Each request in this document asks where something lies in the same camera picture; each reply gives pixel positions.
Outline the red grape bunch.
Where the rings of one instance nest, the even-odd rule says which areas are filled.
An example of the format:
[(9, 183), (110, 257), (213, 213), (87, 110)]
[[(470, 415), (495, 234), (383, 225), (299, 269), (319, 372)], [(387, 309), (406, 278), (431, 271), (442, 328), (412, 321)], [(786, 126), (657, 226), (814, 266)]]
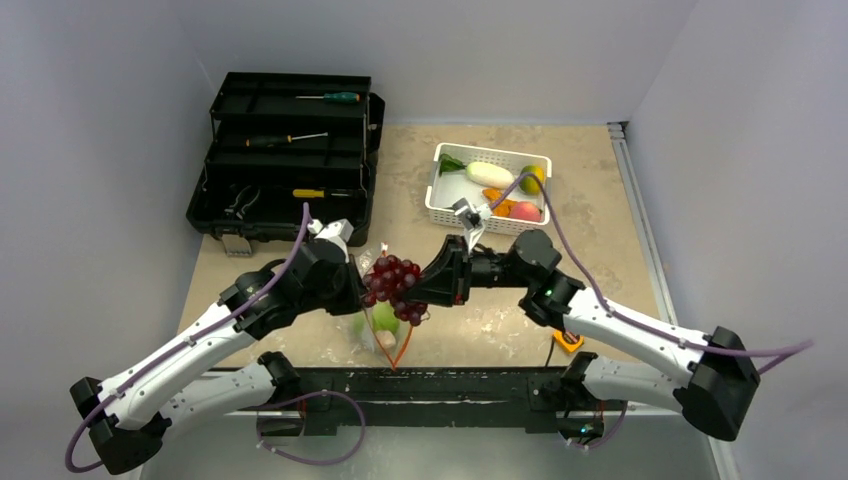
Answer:
[(379, 256), (363, 277), (366, 289), (363, 306), (371, 310), (387, 307), (391, 319), (419, 326), (426, 318), (428, 305), (406, 300), (405, 295), (418, 283), (421, 274), (422, 268), (411, 260), (391, 254)]

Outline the green cabbage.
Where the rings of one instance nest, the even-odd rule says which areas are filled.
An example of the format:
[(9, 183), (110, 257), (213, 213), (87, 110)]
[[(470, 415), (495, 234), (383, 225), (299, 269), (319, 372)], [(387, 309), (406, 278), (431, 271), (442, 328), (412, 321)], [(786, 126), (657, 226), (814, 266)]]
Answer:
[(370, 320), (370, 324), (375, 332), (388, 330), (396, 335), (400, 326), (400, 321), (395, 317), (392, 306), (385, 302), (376, 303), (370, 309), (369, 317), (366, 317), (364, 311), (360, 311), (354, 315), (352, 331), (355, 335), (361, 335), (363, 333), (366, 329), (367, 320)]

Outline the clear orange zip bag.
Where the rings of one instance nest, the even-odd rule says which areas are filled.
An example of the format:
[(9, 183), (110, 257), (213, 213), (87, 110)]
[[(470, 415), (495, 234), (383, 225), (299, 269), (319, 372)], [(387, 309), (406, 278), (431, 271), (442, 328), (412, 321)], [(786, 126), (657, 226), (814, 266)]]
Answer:
[(395, 370), (422, 315), (413, 303), (402, 299), (405, 275), (415, 265), (392, 255), (389, 245), (382, 243), (357, 256), (355, 266), (364, 290), (360, 293), (360, 309), (343, 321), (348, 338), (356, 351), (368, 350), (379, 355)]

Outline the garlic bulb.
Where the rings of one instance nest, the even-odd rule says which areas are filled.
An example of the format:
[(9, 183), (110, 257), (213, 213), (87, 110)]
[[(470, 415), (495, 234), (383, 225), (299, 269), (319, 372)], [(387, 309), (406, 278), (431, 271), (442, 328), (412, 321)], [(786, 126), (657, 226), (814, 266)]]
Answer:
[(396, 344), (397, 339), (395, 335), (388, 330), (379, 330), (375, 333), (375, 339), (377, 344), (386, 350), (392, 350)]

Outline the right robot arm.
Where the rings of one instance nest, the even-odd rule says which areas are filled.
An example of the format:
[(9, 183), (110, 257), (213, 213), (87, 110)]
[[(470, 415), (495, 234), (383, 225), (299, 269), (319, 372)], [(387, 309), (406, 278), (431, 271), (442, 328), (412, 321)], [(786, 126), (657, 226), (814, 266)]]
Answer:
[(541, 230), (520, 234), (505, 253), (470, 248), (449, 235), (403, 298), (454, 307), (474, 288), (520, 288), (518, 306), (535, 324), (598, 340), (634, 359), (582, 356), (561, 381), (569, 404), (647, 404), (681, 414), (710, 437), (736, 440), (760, 385), (739, 335), (724, 327), (711, 333), (678, 327), (610, 301), (559, 270), (561, 258)]

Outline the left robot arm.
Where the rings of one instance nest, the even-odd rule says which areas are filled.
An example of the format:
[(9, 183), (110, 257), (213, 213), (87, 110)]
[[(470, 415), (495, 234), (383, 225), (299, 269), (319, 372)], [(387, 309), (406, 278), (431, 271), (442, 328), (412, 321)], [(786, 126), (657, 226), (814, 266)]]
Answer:
[(224, 377), (203, 375), (305, 313), (356, 312), (363, 292), (340, 235), (299, 237), (288, 257), (238, 276), (187, 329), (144, 360), (105, 380), (77, 381), (70, 394), (83, 420), (65, 453), (67, 469), (121, 475), (212, 417), (254, 407), (284, 409), (326, 396), (324, 390), (306, 391), (280, 352), (266, 352)]

